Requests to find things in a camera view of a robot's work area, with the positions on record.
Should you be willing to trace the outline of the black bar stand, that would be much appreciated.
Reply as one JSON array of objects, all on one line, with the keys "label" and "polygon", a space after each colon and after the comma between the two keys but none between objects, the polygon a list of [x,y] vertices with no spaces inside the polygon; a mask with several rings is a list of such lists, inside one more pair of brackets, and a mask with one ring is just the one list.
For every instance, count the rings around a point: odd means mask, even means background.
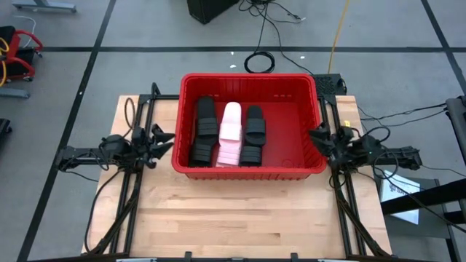
[{"label": "black bar stand", "polygon": [[[466,178],[444,185],[437,179],[415,181],[421,186],[420,192],[382,205],[387,230],[412,237],[453,239],[453,226],[466,223]],[[415,210],[419,212],[417,224],[394,216],[396,211]]]}]

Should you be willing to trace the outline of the grey floor plate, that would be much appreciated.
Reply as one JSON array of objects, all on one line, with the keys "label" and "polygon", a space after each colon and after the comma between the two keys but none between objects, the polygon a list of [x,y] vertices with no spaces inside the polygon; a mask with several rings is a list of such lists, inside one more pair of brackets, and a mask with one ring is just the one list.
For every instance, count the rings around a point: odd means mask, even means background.
[{"label": "grey floor plate", "polygon": [[0,97],[10,97],[10,98],[30,98],[29,92],[25,90],[17,90],[6,87],[0,87]]}]

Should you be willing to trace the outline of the grey stand foot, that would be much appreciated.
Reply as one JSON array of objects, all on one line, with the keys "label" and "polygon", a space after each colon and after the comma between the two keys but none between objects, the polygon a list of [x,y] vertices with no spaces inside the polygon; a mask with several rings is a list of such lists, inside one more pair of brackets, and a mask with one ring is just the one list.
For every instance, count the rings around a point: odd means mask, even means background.
[{"label": "grey stand foot", "polygon": [[76,5],[49,0],[12,0],[12,5],[17,9],[56,9],[76,13]]}]

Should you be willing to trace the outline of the red plastic bin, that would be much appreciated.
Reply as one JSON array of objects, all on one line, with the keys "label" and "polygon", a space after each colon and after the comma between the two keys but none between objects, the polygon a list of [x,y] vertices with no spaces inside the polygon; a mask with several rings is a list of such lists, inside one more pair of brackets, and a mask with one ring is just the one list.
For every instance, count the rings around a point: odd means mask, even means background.
[{"label": "red plastic bin", "polygon": [[[190,167],[196,139],[197,101],[214,100],[218,131],[227,103],[241,105],[242,148],[247,111],[259,106],[266,122],[260,167],[217,167],[218,141],[210,167]],[[301,180],[324,171],[326,159],[309,131],[321,123],[315,80],[307,74],[188,74],[181,80],[172,166],[194,180]]]}]

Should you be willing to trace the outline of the red and black cart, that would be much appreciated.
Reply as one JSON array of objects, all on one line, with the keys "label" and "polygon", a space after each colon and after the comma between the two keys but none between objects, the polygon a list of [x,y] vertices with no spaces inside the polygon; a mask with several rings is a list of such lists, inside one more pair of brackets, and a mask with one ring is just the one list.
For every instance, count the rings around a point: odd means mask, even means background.
[{"label": "red and black cart", "polygon": [[[29,36],[35,47],[20,47],[21,35]],[[33,67],[35,55],[42,57],[42,42],[31,32],[17,30],[13,26],[0,27],[0,86],[13,79],[32,82],[36,70]]]}]

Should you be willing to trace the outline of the black floor box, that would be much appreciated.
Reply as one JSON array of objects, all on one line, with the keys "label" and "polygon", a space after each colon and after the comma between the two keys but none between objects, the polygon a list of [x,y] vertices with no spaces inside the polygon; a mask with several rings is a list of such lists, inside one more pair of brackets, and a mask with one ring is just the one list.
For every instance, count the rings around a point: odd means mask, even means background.
[{"label": "black floor box", "polygon": [[207,24],[240,0],[187,0],[189,14],[201,24]]}]

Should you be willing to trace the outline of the black aluminium frame rails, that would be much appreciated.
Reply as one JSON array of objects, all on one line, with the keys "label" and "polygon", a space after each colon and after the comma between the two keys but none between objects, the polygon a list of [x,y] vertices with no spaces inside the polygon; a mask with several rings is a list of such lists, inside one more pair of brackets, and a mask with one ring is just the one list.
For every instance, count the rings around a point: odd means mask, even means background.
[{"label": "black aluminium frame rails", "polygon": [[[155,108],[156,99],[159,98],[161,92],[156,83],[151,85],[151,93],[148,95],[141,95],[138,99],[138,105],[133,107],[133,118],[127,119],[128,131],[126,135],[131,136],[131,132],[135,126],[139,126],[145,129],[147,133],[151,132],[151,128],[154,125],[152,122],[153,113]],[[87,228],[85,231],[86,236],[84,237],[84,250],[87,255],[101,255],[105,251],[109,253],[115,253],[118,248],[119,235],[124,223],[127,224],[125,231],[125,240],[123,244],[123,251],[129,253],[132,242],[133,234],[135,230],[135,220],[137,214],[138,200],[141,194],[143,171],[146,167],[138,172],[128,170],[117,171],[103,183],[102,186],[97,190],[97,194],[101,194],[104,188],[115,179],[118,174],[123,174],[122,187],[119,195],[119,202],[116,209],[115,221],[110,226],[110,229],[104,234],[101,240],[95,247],[90,247],[88,244],[88,234],[90,232],[90,226],[92,223],[93,215],[89,216],[87,222]]]},{"label": "black aluminium frame rails", "polygon": [[[339,119],[336,98],[324,95],[318,98],[320,109],[331,133],[342,126]],[[359,261],[375,261],[376,259],[391,259],[360,221],[351,172],[356,170],[332,170],[329,185],[334,190],[339,214],[341,235],[346,259]]]}]

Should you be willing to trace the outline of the black perforated box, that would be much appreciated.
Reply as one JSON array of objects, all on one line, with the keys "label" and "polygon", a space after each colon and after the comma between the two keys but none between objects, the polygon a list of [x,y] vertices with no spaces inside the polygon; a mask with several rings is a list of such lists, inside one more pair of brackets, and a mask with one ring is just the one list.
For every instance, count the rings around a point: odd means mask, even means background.
[{"label": "black perforated box", "polygon": [[315,74],[312,78],[319,96],[347,94],[346,82],[340,74]]}]

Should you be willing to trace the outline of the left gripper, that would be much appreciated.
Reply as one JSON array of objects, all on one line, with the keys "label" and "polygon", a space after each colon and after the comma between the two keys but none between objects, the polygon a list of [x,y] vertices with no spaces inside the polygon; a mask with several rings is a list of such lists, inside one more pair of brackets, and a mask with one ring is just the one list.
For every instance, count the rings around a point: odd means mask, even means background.
[{"label": "left gripper", "polygon": [[147,137],[144,128],[135,126],[133,128],[131,143],[137,154],[139,162],[145,164],[149,169],[154,169],[156,163],[152,158],[161,159],[172,147],[173,142],[168,142],[175,137],[174,133],[164,132],[158,124],[154,124],[151,128],[153,141],[160,144],[151,145],[150,153],[150,140]]}]

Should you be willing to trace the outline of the pink slide sandal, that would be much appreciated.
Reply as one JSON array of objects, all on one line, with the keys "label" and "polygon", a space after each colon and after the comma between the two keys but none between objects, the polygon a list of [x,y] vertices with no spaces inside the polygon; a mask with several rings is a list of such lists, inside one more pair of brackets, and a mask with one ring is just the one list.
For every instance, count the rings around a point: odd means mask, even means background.
[{"label": "pink slide sandal", "polygon": [[221,140],[241,140],[241,116],[242,109],[239,103],[230,102],[226,104],[219,130],[219,138]]},{"label": "pink slide sandal", "polygon": [[216,166],[217,167],[237,166],[240,160],[241,149],[242,149],[241,140],[220,139]]}]

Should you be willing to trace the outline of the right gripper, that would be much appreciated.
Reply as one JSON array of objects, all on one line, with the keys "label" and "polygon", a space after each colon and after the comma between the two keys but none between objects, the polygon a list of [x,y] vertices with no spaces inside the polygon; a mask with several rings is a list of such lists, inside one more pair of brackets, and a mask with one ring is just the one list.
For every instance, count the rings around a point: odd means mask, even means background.
[{"label": "right gripper", "polygon": [[[327,140],[330,138],[330,129],[325,122],[322,122],[309,131],[309,136],[312,141]],[[360,139],[358,129],[340,126],[336,133],[331,135],[331,142],[314,142],[314,145],[320,154],[328,158],[332,170],[341,169],[343,166],[356,168],[363,165],[360,147],[353,145],[353,143],[359,143]]]}]

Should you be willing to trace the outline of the white paper sign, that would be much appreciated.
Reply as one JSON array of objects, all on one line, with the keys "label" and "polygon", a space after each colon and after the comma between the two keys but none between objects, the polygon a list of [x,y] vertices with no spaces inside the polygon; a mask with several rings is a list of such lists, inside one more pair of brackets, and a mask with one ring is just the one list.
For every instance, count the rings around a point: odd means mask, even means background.
[{"label": "white paper sign", "polygon": [[[419,183],[396,175],[388,170],[384,170],[383,179],[381,180],[381,186],[379,189],[379,198],[380,202],[386,202],[388,200],[404,197],[407,194],[417,193],[422,190],[423,188]],[[392,216],[415,225],[419,224],[418,210],[394,213]]]}]

